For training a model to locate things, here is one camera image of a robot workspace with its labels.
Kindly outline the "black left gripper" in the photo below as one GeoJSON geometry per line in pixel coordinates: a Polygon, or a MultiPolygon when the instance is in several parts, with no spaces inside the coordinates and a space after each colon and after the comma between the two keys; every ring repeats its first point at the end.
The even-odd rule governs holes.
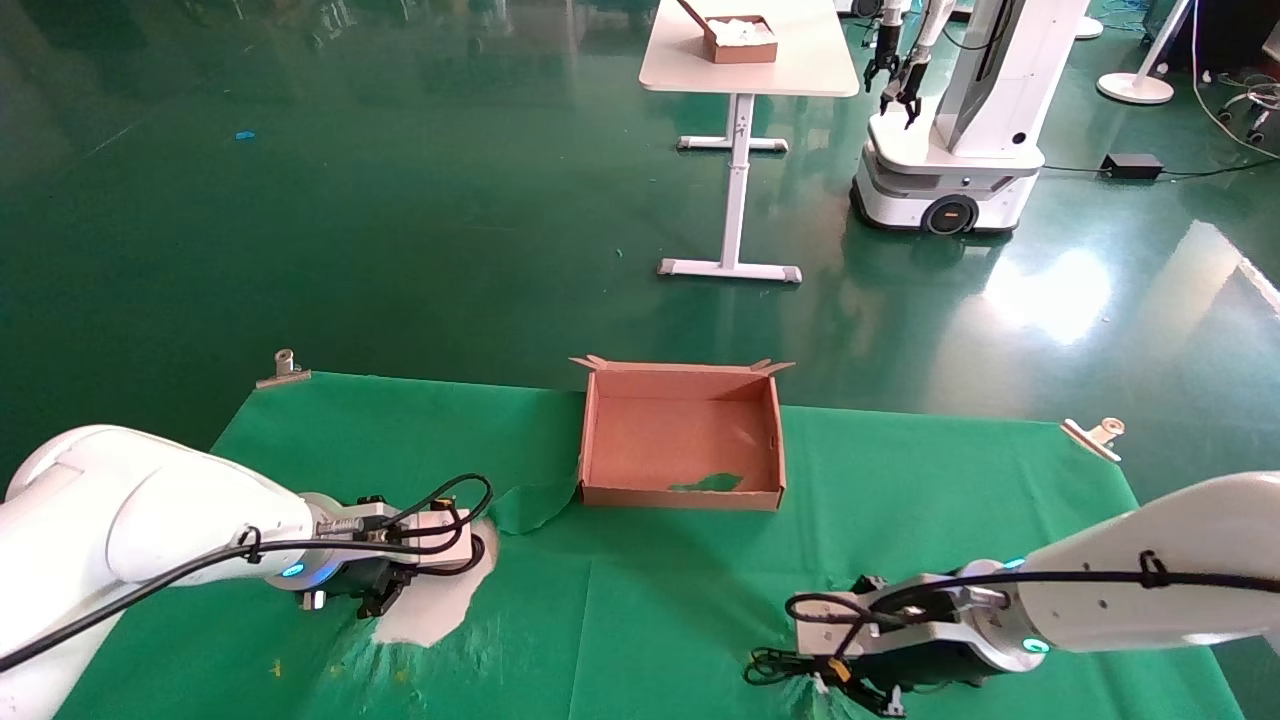
{"type": "Polygon", "coordinates": [[[303,611],[317,611],[330,598],[348,597],[360,601],[361,620],[384,616],[417,575],[410,565],[385,557],[326,560],[303,574],[306,582],[300,591],[303,611]]]}

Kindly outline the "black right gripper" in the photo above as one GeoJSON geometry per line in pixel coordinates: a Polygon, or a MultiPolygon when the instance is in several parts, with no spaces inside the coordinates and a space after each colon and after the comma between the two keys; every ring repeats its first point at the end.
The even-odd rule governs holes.
{"type": "Polygon", "coordinates": [[[988,676],[988,664],[969,644],[957,641],[929,641],[865,653],[847,666],[852,674],[847,697],[858,703],[879,703],[879,717],[906,717],[902,692],[919,685],[950,682],[979,687],[988,676]]]}

